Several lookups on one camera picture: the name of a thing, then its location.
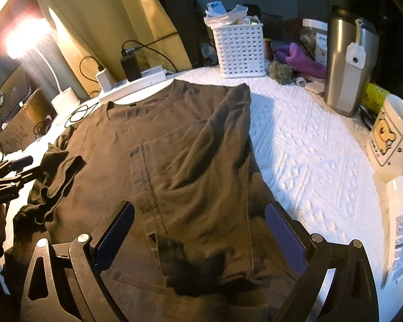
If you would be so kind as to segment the dark brown t-shirt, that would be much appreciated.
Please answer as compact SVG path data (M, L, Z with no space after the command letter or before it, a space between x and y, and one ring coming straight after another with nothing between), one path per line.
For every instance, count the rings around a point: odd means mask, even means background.
M38 239L72 241L122 202L132 225L102 280L130 321L271 321L296 281L265 221L250 88L174 80L108 103L48 147L13 219L3 277L22 294Z

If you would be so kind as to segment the brown cardboard box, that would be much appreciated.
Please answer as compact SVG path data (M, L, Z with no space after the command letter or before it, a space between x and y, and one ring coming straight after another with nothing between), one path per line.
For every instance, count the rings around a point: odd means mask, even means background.
M46 99L43 91L37 89L0 132L3 153L8 155L23 151L39 138L41 122L50 123L55 117L56 111L52 104Z

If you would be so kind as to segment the white tube bottle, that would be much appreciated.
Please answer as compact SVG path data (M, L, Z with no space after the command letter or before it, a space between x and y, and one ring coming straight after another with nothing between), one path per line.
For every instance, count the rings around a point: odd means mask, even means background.
M390 180L386 187L389 231L382 286L390 286L403 279L403 175Z

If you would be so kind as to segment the tablet with dark screen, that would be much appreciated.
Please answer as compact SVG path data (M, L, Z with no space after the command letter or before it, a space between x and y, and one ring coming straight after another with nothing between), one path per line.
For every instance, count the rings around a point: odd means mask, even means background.
M27 72L18 67L0 88L0 126L18 113L20 103L24 103L30 95Z

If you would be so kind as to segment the white charger plug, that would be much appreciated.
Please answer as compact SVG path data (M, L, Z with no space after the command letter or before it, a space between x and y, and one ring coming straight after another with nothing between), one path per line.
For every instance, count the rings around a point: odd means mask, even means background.
M115 86L115 80L107 68L103 68L95 75L96 80L104 92L109 92Z

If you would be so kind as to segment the white desk lamp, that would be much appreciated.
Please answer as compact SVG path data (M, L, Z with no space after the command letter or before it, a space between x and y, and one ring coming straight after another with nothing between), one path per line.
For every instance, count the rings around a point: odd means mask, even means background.
M86 94L52 37L44 18L26 17L6 34L8 56L18 60L39 83L61 118L68 117Z

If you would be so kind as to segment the white cartoon mug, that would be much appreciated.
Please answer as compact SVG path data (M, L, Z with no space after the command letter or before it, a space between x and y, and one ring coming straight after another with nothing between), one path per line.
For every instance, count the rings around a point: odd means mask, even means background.
M403 175L403 100L388 94L369 133L368 158L383 182Z

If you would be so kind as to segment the black charger plug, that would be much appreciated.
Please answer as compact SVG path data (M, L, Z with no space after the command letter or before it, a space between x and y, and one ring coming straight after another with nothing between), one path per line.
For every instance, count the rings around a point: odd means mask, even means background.
M133 82L142 77L141 70L134 53L124 55L121 58L121 66L129 82Z

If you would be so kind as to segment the white power strip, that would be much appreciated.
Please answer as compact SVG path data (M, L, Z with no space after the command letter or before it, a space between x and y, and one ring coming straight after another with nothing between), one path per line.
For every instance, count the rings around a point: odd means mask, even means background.
M107 92L102 90L97 97L99 103L103 105L109 101L116 101L134 92L138 92L141 89L164 82L167 79L167 71L161 65L158 65L154 68L143 71L141 76L141 78L132 82L124 79L121 82L114 84L114 86Z

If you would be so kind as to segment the yellow curtain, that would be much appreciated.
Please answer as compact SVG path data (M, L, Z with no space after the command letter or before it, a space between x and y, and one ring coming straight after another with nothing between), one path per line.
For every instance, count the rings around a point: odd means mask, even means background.
M133 39L152 50L137 52L141 67L162 65L179 71L192 64L159 0L38 0L54 40L85 90L94 89L97 65L113 78L125 77L121 47Z

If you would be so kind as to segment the grey fuzzy ball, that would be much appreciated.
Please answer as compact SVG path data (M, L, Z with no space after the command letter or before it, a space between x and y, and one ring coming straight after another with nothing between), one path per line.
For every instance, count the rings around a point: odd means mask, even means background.
M269 77L275 80L278 84L288 85L293 83L293 71L287 64L282 64L279 61L272 60L269 63L267 73Z

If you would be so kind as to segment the purple cloth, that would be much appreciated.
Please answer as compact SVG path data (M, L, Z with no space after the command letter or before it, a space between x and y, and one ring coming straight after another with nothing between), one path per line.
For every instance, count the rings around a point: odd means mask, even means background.
M326 66L310 58L299 44L292 42L274 50L274 59L291 67L295 72L326 79Z

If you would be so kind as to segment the stainless steel tumbler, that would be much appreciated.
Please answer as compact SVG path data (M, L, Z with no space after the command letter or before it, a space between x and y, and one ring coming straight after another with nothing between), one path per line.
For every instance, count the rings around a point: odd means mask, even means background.
M374 24L338 6L331 7L324 101L338 114L351 117L357 111L378 49Z

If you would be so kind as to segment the clear jar white lid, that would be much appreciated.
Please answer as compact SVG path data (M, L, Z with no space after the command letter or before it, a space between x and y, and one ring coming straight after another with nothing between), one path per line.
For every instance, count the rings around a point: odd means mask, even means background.
M300 42L317 63L327 65L328 60L328 25L320 20L305 18L302 20Z

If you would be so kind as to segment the white perforated plastic basket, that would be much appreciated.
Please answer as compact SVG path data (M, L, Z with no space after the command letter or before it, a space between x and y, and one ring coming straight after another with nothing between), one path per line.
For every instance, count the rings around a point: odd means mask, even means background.
M266 75L263 24L237 4L227 11L221 1L207 3L204 22L213 32L220 75L225 79Z

